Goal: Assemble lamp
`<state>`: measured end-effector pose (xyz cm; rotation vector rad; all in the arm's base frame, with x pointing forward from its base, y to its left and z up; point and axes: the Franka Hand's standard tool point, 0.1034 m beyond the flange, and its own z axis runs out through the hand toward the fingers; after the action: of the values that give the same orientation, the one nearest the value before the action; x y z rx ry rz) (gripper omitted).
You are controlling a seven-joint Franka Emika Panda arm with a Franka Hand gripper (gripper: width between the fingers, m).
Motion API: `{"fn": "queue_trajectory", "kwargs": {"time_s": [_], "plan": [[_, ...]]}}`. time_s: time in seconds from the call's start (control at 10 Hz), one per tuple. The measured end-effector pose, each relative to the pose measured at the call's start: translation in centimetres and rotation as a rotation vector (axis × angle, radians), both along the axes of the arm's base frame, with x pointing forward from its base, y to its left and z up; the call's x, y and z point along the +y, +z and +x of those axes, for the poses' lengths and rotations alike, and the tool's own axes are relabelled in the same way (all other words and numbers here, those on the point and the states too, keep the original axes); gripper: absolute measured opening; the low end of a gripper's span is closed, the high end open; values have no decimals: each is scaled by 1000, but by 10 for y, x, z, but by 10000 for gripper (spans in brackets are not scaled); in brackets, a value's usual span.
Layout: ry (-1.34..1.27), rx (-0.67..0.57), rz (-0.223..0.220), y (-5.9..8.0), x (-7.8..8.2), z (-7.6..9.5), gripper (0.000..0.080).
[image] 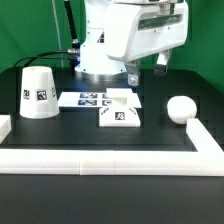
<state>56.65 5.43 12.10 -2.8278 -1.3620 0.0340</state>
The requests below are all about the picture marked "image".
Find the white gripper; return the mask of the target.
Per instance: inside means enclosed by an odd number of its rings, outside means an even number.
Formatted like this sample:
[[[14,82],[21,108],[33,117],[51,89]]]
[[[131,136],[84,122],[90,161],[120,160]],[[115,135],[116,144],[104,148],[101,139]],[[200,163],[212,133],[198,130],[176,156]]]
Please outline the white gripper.
[[[154,74],[163,76],[171,56],[169,49],[183,45],[187,39],[187,3],[177,3],[171,15],[166,15],[162,7],[163,4],[112,3],[106,10],[106,54],[112,60],[127,62],[125,68],[130,86],[140,83],[139,63],[133,60],[159,53]]]

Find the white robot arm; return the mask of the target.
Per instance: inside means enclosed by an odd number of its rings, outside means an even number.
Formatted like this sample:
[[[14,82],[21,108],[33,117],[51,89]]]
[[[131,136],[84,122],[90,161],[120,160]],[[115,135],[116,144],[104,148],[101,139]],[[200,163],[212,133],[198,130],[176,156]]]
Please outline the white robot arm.
[[[154,73],[164,75],[171,51],[187,39],[186,0],[84,0],[86,38],[75,67],[82,79],[140,82],[139,61],[158,56]]]

